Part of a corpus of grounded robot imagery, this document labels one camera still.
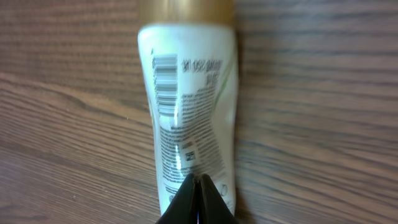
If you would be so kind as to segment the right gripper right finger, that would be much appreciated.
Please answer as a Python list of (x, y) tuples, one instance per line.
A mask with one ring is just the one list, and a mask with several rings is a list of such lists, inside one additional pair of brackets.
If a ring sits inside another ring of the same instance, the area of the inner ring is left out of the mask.
[(199, 176), (198, 184), (200, 189), (199, 224), (238, 224), (210, 176), (207, 174)]

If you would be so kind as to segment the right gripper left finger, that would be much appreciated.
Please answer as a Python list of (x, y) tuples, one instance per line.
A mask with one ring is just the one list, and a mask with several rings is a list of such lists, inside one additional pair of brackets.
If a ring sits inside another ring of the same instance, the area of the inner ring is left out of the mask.
[(196, 224), (198, 206), (195, 176), (186, 176), (177, 194), (156, 224)]

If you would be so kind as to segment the white tube with gold cap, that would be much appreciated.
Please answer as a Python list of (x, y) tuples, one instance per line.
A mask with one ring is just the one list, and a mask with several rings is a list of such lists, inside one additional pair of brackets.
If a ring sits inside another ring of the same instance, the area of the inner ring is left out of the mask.
[(189, 174), (236, 207), (238, 48), (230, 0), (141, 0), (137, 45), (154, 132), (161, 212)]

